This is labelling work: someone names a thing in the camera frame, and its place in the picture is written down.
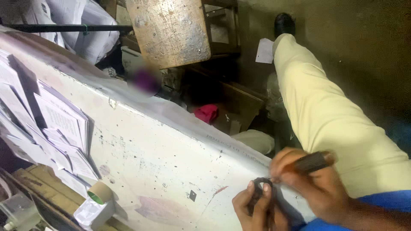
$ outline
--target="hand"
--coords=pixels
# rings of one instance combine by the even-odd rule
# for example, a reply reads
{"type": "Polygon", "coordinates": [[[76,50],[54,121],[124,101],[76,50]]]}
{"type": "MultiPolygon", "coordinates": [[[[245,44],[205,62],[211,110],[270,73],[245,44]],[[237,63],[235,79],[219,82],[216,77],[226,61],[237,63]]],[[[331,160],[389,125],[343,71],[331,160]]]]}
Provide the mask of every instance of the hand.
{"type": "Polygon", "coordinates": [[[350,212],[350,203],[353,199],[348,196],[333,167],[320,169],[308,176],[283,171],[286,165],[305,155],[308,153],[301,149],[283,149],[271,162],[271,176],[280,178],[284,184],[300,192],[317,217],[329,223],[341,224],[350,212]]]}
{"type": "Polygon", "coordinates": [[[248,183],[247,189],[239,192],[232,200],[234,211],[240,220],[243,231],[287,231],[288,220],[271,200],[272,189],[267,183],[263,185],[263,195],[254,206],[253,216],[249,216],[247,204],[254,194],[254,182],[248,183]]]}

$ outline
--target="red cloth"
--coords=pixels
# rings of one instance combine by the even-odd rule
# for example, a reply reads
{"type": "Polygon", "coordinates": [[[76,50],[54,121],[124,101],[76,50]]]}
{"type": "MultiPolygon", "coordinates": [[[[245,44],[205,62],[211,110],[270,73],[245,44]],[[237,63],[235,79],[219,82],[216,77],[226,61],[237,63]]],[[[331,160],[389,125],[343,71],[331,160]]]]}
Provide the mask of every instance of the red cloth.
{"type": "Polygon", "coordinates": [[[207,104],[197,108],[194,111],[194,115],[200,120],[210,124],[213,119],[217,117],[217,109],[218,107],[216,105],[207,104]]]}

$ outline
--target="tape roll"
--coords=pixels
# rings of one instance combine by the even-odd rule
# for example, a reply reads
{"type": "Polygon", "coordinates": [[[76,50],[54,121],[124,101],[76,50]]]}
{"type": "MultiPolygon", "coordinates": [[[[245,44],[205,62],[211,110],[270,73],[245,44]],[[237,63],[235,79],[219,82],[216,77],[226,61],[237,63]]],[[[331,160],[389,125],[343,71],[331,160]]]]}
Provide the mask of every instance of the tape roll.
{"type": "Polygon", "coordinates": [[[95,183],[88,191],[88,196],[93,199],[96,203],[104,205],[113,198],[113,192],[111,189],[103,182],[95,183]]]}

